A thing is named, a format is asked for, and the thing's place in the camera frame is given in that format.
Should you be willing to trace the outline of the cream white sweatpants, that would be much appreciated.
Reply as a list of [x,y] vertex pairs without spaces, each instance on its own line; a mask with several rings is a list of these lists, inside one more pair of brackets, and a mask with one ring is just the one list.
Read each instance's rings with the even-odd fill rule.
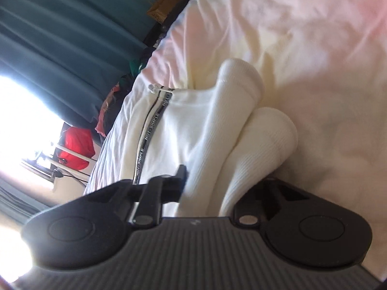
[[123,179],[140,185],[183,165],[183,193],[164,215],[230,214],[298,144],[292,120],[262,107],[263,96],[257,70],[239,59],[224,61],[206,90],[168,88],[139,76],[102,145],[86,193]]

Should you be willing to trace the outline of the pile of clothes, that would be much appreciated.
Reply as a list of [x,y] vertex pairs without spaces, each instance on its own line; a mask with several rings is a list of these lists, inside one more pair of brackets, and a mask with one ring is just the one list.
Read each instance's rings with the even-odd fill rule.
[[118,83],[110,90],[102,103],[95,127],[101,140],[104,140],[111,131],[124,99],[132,91],[136,78],[146,67],[154,50],[153,46],[147,47],[139,59],[129,62],[129,72],[120,77]]

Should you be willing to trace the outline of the red bag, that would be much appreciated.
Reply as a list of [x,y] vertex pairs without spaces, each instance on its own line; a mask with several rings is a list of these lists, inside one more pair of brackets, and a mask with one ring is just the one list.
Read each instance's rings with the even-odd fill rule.
[[[92,135],[88,129],[70,126],[62,133],[59,144],[87,158],[95,156]],[[58,149],[57,156],[61,164],[73,170],[84,170],[89,165],[88,161],[61,149]]]

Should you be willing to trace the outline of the garment steamer stand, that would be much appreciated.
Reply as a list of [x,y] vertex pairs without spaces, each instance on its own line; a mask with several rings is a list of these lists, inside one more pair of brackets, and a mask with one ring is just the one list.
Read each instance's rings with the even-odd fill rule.
[[58,143],[52,143],[51,146],[52,154],[45,154],[41,151],[23,158],[24,168],[52,184],[57,179],[68,178],[86,187],[90,173],[85,172],[85,170],[92,168],[97,160],[72,151]]

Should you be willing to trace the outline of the black framed window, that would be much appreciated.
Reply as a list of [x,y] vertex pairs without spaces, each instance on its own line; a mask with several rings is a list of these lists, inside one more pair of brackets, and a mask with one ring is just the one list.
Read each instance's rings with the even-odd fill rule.
[[1,173],[24,183],[37,175],[27,163],[52,154],[64,121],[35,94],[1,76]]

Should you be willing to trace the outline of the teal curtain left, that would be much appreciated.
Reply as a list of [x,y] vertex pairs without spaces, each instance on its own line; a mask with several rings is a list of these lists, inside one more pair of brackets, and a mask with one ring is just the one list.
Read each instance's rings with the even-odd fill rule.
[[52,208],[1,179],[1,213],[20,225],[44,210]]

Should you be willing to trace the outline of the teal curtain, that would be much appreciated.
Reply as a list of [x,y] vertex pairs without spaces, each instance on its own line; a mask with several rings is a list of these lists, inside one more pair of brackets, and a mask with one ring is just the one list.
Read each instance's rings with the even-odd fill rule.
[[1,0],[1,74],[90,128],[155,22],[150,0]]
[[1,179],[1,213],[20,225],[44,210],[52,208]]

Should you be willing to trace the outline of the teal curtain right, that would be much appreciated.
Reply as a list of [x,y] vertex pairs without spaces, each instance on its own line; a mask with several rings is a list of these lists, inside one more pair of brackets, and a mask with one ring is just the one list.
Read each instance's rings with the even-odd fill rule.
[[90,128],[155,22],[150,0],[1,0],[1,74]]

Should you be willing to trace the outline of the pastel tie-dye bed sheet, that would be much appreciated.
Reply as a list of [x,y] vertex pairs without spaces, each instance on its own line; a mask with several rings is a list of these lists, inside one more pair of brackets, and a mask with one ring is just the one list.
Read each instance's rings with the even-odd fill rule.
[[228,59],[257,70],[260,105],[297,129],[272,173],[385,238],[386,0],[191,0],[139,76],[206,90]]

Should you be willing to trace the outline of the brown paper bag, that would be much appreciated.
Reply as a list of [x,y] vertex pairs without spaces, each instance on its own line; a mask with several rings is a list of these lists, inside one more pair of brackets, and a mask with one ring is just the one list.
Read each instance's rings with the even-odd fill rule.
[[153,18],[157,23],[163,24],[168,15],[177,6],[180,0],[153,0],[147,15]]

